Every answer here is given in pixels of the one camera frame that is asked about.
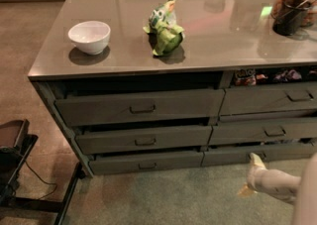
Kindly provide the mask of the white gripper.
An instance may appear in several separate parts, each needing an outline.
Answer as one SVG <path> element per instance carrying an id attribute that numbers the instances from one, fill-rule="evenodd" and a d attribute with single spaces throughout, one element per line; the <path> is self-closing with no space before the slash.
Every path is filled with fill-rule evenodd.
<path id="1" fill-rule="evenodd" d="M 257 192 L 270 194 L 273 193 L 273 187 L 270 184 L 272 170 L 266 169 L 261 157 L 255 153 L 250 153 L 251 168 L 245 183 L 237 195 L 240 197 L 250 197 Z"/>

